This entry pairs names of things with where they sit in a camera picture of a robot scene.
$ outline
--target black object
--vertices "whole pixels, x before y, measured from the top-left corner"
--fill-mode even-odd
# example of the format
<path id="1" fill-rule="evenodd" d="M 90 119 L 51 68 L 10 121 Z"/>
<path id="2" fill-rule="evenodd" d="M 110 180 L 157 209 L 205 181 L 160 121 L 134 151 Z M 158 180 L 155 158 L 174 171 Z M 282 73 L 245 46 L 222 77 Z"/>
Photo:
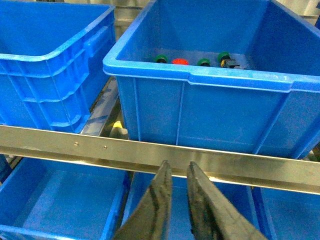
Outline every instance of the black object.
<path id="1" fill-rule="evenodd" d="M 187 170 L 192 233 L 196 240 L 267 240 L 209 180 L 195 162 Z"/>
<path id="2" fill-rule="evenodd" d="M 164 58 L 159 58 L 156 62 L 158 64 L 166 64 L 167 63 L 167 61 Z"/>
<path id="3" fill-rule="evenodd" d="M 200 66 L 202 66 L 202 67 L 210 67 L 210 63 L 203 62 L 203 63 L 200 64 Z"/>
<path id="4" fill-rule="evenodd" d="M 135 211 L 112 240 L 165 240 L 171 213 L 172 176 L 163 161 Z"/>

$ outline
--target plastic crate rim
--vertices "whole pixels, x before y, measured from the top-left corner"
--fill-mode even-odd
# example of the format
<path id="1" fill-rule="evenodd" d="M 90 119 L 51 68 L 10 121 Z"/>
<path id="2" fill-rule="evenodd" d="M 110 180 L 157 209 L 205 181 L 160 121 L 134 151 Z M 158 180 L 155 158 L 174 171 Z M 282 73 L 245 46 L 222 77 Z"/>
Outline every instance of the plastic crate rim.
<path id="1" fill-rule="evenodd" d="M 25 2 L 26 4 L 63 4 L 63 5 L 74 5 L 74 3 L 64 3 L 64 2 Z M 106 16 L 108 16 L 111 12 L 115 10 L 114 5 L 109 4 L 94 4 L 93 7 L 96 6 L 104 6 L 108 7 L 108 9 L 103 12 L 100 16 L 98 16 L 93 22 L 91 22 L 88 26 L 86 26 L 84 29 L 79 31 L 77 34 L 66 40 L 63 44 L 58 46 L 53 51 L 41 55 L 41 56 L 30 56 L 30 55 L 16 55 L 16 54 L 2 54 L 0 53 L 0 60 L 13 60 L 13 61 L 22 61 L 22 62 L 40 62 L 52 59 L 59 54 L 61 54 L 63 51 L 65 51 L 67 48 L 69 48 L 71 45 L 73 45 L 76 41 L 81 39 L 83 36 L 85 36 L 87 33 L 89 33 L 94 27 L 96 27 Z"/>

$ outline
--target metal rail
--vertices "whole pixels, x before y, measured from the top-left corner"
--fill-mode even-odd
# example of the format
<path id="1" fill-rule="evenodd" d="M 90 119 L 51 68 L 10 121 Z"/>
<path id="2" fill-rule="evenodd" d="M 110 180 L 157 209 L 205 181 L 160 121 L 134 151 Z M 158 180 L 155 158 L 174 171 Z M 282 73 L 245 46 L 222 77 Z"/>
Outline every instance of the metal rail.
<path id="1" fill-rule="evenodd" d="M 167 160 L 175 176 L 191 161 L 214 181 L 320 195 L 320 163 L 99 136 L 0 126 L 0 153 L 156 173 Z"/>

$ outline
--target blue plastic crate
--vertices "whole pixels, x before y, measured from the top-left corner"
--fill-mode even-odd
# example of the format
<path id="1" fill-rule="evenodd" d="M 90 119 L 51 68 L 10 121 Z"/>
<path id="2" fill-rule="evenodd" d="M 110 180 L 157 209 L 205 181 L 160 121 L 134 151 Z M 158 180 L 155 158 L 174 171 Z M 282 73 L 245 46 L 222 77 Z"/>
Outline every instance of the blue plastic crate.
<path id="1" fill-rule="evenodd" d="M 103 65 L 132 140 L 294 159 L 320 141 L 320 30 L 275 0 L 152 0 Z"/>
<path id="2" fill-rule="evenodd" d="M 124 224 L 137 207 L 152 178 L 155 175 L 135 173 L 128 199 L 125 205 L 122 224 Z M 191 233 L 187 198 L 187 179 L 173 177 L 171 202 L 171 219 L 169 223 L 169 240 L 194 240 Z M 259 229 L 256 210 L 251 190 L 248 186 L 227 183 L 215 183 L 218 189 L 231 201 L 238 211 Z"/>
<path id="3" fill-rule="evenodd" d="M 24 158 L 0 187 L 0 238 L 108 240 L 129 185 L 122 170 Z"/>
<path id="4" fill-rule="evenodd" d="M 319 239 L 319 195 L 259 187 L 252 194 L 260 230 L 269 240 Z"/>
<path id="5" fill-rule="evenodd" d="M 108 81 L 114 9 L 0 1 L 0 124 L 81 131 Z"/>

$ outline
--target metal rack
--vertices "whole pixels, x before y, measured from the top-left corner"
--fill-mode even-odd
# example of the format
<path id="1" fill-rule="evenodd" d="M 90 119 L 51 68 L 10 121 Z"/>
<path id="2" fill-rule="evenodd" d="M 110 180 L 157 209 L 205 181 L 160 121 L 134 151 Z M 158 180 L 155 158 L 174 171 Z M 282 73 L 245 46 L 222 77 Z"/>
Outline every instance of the metal rack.
<path id="1" fill-rule="evenodd" d="M 106 137 L 120 111 L 112 79 L 81 134 L 2 125 L 0 153 L 145 173 L 156 173 L 167 160 L 179 177 L 193 161 L 215 182 L 320 195 L 319 162 Z"/>

